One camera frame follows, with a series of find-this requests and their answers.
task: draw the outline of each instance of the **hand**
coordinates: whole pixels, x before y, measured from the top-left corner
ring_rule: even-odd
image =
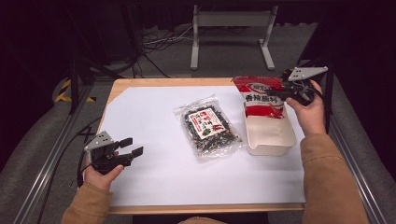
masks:
[[[311,80],[311,83],[316,90],[322,93],[321,87],[316,81]],[[313,133],[326,133],[326,128],[324,126],[324,105],[323,101],[316,93],[314,101],[307,106],[301,105],[291,98],[286,99],[286,102],[295,110],[298,122],[303,128],[305,136]]]
[[[110,191],[111,183],[117,178],[117,176],[120,175],[123,169],[123,165],[118,165],[108,174],[102,175],[101,173],[95,171],[92,166],[88,166],[84,171],[84,181],[96,186],[99,189]]]

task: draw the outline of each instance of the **sleeve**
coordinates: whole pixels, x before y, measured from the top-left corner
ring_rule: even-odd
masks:
[[[110,192],[84,183],[64,212],[62,223],[103,223],[110,206],[111,196]]]
[[[352,173],[327,134],[301,142],[306,205],[303,223],[369,223]]]

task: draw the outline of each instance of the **white plastic container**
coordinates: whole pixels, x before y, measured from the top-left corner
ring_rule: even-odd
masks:
[[[285,118],[273,119],[262,116],[248,116],[247,150],[255,156],[283,156],[297,144],[286,108],[282,112]]]

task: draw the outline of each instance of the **red snack bag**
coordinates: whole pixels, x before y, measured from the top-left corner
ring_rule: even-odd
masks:
[[[282,91],[281,80],[275,77],[235,77],[233,83],[245,99],[245,116],[283,119],[283,101],[268,96],[266,90]]]

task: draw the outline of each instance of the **person's left hand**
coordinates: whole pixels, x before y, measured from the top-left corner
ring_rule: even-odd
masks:
[[[84,181],[96,186],[99,189],[110,191],[111,183],[117,178],[117,176],[120,175],[123,169],[123,165],[118,165],[108,174],[102,175],[101,173],[95,171],[92,166],[88,166],[84,171]]]

